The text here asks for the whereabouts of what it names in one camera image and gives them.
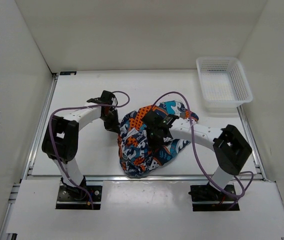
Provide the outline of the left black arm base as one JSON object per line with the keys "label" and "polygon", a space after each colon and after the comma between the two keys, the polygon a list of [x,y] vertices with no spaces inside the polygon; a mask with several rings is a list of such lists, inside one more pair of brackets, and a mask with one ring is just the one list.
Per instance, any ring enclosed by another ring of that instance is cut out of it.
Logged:
{"label": "left black arm base", "polygon": [[85,191],[59,184],[55,208],[57,210],[100,210],[103,186],[87,185],[93,204]]}

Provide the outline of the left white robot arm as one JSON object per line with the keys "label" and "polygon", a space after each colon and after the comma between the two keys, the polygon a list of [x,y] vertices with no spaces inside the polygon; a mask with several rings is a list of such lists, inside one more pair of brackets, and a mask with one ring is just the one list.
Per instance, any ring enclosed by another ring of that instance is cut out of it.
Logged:
{"label": "left white robot arm", "polygon": [[79,132],[95,120],[101,119],[105,130],[120,132],[114,92],[104,90],[100,97],[90,98],[84,106],[65,107],[56,110],[49,118],[41,150],[57,165],[61,182],[75,200],[87,194],[86,179],[75,159]]}

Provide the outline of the colourful patterned shorts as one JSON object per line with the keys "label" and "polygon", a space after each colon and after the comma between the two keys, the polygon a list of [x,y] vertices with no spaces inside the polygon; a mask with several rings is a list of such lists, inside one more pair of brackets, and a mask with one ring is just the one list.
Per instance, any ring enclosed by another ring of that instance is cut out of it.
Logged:
{"label": "colourful patterned shorts", "polygon": [[196,113],[176,100],[141,107],[127,113],[119,124],[117,137],[119,164],[130,178],[142,178],[173,160],[190,144],[173,138],[165,129],[157,128],[167,116],[197,123]]}

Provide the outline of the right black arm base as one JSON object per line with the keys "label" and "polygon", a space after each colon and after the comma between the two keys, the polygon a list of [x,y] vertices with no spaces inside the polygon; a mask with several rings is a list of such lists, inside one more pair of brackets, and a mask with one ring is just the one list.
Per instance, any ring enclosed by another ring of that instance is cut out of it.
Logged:
{"label": "right black arm base", "polygon": [[191,196],[193,212],[240,211],[234,198],[209,184],[191,185],[188,194]]}

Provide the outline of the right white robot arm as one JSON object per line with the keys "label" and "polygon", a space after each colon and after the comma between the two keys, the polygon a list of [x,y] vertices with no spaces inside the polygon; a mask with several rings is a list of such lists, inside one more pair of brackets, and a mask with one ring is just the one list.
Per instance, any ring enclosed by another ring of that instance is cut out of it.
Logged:
{"label": "right white robot arm", "polygon": [[193,148],[198,144],[215,153],[218,167],[211,177],[205,173],[197,154],[194,154],[199,168],[209,181],[206,193],[212,200],[218,200],[226,193],[225,187],[241,173],[253,151],[234,125],[212,128],[187,117],[174,114],[160,116],[153,110],[147,112],[142,122],[146,125],[150,147],[159,148],[164,145],[165,138],[170,138],[189,141]]}

